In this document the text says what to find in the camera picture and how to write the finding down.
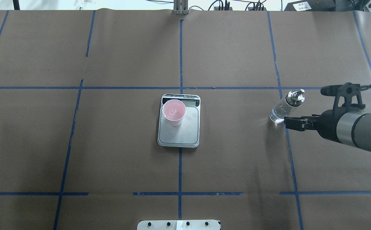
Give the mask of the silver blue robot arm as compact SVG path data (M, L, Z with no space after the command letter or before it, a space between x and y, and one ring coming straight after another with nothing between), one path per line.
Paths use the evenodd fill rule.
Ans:
M346 112L338 117L333 111L321 115L285 117L287 129L316 130L326 140L371 152L371 113Z

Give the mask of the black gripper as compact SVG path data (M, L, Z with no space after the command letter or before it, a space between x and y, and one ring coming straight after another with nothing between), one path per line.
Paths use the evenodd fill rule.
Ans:
M312 114L312 116L285 117L284 124L290 130L300 132L316 130L324 139L338 141L337 124L343 115L344 109L337 111L327 110L321 115Z

